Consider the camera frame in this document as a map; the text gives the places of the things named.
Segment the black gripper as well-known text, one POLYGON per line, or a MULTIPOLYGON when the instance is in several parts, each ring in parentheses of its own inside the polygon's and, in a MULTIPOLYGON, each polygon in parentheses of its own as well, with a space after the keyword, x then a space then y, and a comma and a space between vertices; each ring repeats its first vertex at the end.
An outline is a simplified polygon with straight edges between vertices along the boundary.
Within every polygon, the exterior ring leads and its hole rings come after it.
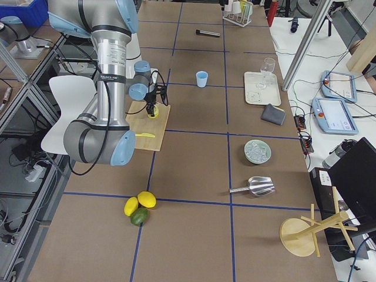
POLYGON ((157 95, 160 95, 162 103, 165 106, 169 105, 168 96, 167 96, 167 86, 154 83, 149 87, 148 93, 146 94, 144 98, 144 100, 146 101, 146 108, 147 108, 148 115, 152 115, 152 109, 153 109, 153 115, 156 115, 156 107, 154 107, 154 105, 156 104, 157 95))

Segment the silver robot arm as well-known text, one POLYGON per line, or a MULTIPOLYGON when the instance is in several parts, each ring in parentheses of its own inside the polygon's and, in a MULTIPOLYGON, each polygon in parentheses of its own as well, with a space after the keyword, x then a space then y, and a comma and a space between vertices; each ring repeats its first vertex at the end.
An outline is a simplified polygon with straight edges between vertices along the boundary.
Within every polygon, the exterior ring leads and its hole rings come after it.
POLYGON ((40 51, 37 49, 37 41, 30 36, 23 22, 17 16, 5 16, 1 18, 1 43, 8 47, 15 46, 10 53, 19 59, 37 59, 40 51))
POLYGON ((136 48, 135 74, 126 78, 130 46, 138 46, 139 29, 133 1, 49 1, 51 27, 66 35, 89 38, 97 53, 97 94, 84 112, 70 122, 63 145, 77 162, 122 166, 132 158, 136 136, 125 116, 125 97, 146 102, 147 114, 156 117, 156 98, 168 104, 167 87, 154 83, 147 61, 136 48))

